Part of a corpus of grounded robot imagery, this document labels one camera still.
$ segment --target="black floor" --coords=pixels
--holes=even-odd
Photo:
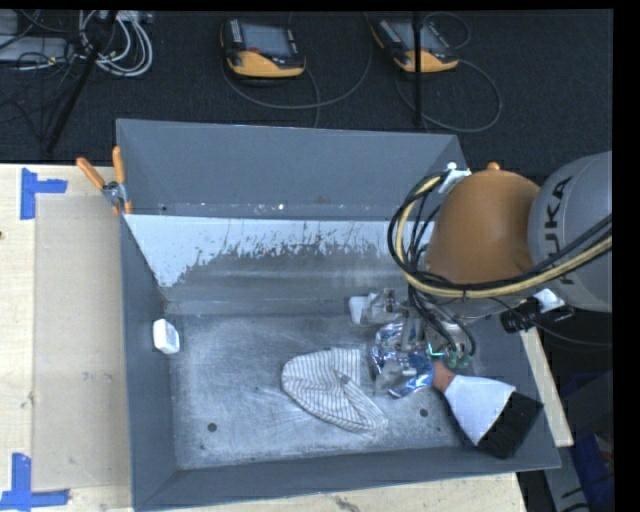
[[[453,132],[471,169],[495,160],[538,184],[564,164],[612,148],[612,9],[455,11],[431,18],[452,46],[470,36],[457,52],[471,65],[425,77],[422,104],[430,119],[419,125],[399,94],[413,102],[414,84],[373,43],[363,13],[239,13],[291,19],[308,73],[276,88],[225,79],[218,38],[230,14],[155,11],[145,25],[153,44],[149,71],[120,78],[93,69],[57,132],[85,61],[38,71],[0,63],[0,162],[73,164],[85,156],[110,164],[117,118]],[[411,13],[393,15],[410,19]],[[47,29],[32,27],[31,36],[60,36],[54,28],[70,30],[62,35],[76,41],[77,11],[44,10],[38,19]],[[21,19],[20,27],[27,25]],[[329,104],[290,108],[318,98]],[[461,130],[445,128],[452,125]],[[491,126],[476,131],[484,125]],[[543,333],[543,344],[559,389],[575,376],[612,367],[611,350],[565,339],[610,343],[610,314],[580,312],[550,328],[559,335]]]

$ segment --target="white small object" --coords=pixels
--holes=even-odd
[[[438,193],[440,194],[448,194],[459,181],[462,181],[464,178],[471,175],[471,171],[469,169],[456,169],[455,162],[450,162],[449,165],[447,165],[447,169],[449,170],[449,174],[447,174],[447,177],[444,179],[444,183],[440,185],[440,188],[438,189]]]
[[[551,311],[552,309],[559,308],[566,304],[565,301],[549,290],[549,288],[540,290],[538,293],[534,293],[533,296],[540,301],[541,313],[546,313],[547,311]]]
[[[362,310],[369,307],[368,297],[351,297],[349,299],[349,311],[351,312],[351,321],[356,325],[362,325]]]
[[[172,323],[161,318],[153,322],[153,344],[165,354],[175,354],[180,350],[180,335]]]

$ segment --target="orange device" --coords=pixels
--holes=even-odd
[[[415,73],[416,50],[410,22],[377,18],[371,23],[371,33],[396,65],[404,71]],[[419,55],[423,73],[445,71],[458,65],[458,57],[432,23],[423,23],[420,40]]]

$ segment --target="white towel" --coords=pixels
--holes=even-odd
[[[385,428],[389,420],[360,389],[360,351],[331,348],[287,362],[282,388],[314,416],[350,432]]]

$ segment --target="gray metal tray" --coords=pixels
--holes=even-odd
[[[544,415],[502,460],[470,446],[433,390],[392,400],[365,378],[390,421],[354,434],[280,389],[300,354],[346,346],[366,361],[375,329],[346,301],[406,289],[386,226],[424,175],[465,167],[455,136],[118,120],[117,143],[134,205],[121,247],[137,510],[559,466]],[[179,353],[154,349],[158,318]],[[495,316],[472,329],[465,372],[539,398],[519,335]]]

